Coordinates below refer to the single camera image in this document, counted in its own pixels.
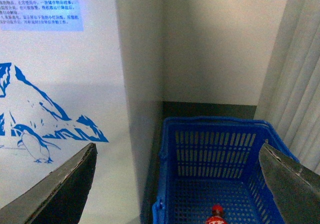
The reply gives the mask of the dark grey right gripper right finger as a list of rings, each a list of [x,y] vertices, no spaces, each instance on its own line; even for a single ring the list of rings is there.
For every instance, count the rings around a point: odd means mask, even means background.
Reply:
[[[319,223],[319,175],[264,144],[259,162],[266,184],[285,223]]]

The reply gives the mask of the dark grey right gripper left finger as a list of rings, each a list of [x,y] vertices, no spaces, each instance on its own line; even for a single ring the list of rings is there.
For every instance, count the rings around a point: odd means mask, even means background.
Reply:
[[[79,223],[92,187],[96,161],[97,147],[90,143],[1,208],[1,223]]]

